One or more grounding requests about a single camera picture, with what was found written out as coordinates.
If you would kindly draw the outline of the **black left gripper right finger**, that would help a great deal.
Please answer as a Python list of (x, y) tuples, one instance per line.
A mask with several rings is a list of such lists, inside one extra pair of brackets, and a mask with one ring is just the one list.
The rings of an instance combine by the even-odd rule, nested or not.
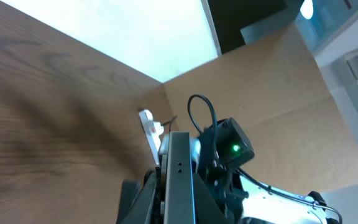
[(193, 191), (197, 224), (229, 223), (198, 174), (193, 174)]

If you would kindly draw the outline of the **white power strip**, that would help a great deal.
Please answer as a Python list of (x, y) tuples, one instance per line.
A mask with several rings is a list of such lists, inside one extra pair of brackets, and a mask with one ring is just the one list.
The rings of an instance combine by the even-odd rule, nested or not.
[(151, 123), (153, 121), (155, 121), (153, 114), (149, 110), (141, 110), (139, 112), (139, 117), (140, 117), (140, 120), (142, 123), (144, 133), (148, 140), (153, 159), (154, 159), (155, 163), (157, 165), (159, 165), (160, 162), (159, 162), (159, 158), (158, 158), (158, 150), (160, 149), (160, 146), (161, 146), (160, 136), (150, 133)]

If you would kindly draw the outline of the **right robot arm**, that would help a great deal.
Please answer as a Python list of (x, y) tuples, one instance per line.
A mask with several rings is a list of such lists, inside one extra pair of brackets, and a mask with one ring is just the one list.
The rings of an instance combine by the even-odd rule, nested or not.
[(197, 173), (211, 201), (208, 223), (342, 223), (321, 194), (298, 195), (258, 181), (242, 169), (254, 158), (249, 138), (234, 118), (199, 129)]

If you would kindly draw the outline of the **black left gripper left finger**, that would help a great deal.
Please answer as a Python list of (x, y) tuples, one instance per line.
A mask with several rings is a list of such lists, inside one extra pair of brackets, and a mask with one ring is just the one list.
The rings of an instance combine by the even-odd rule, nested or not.
[(163, 201), (161, 168), (148, 170), (143, 187), (136, 180), (122, 182), (116, 224), (161, 224)]

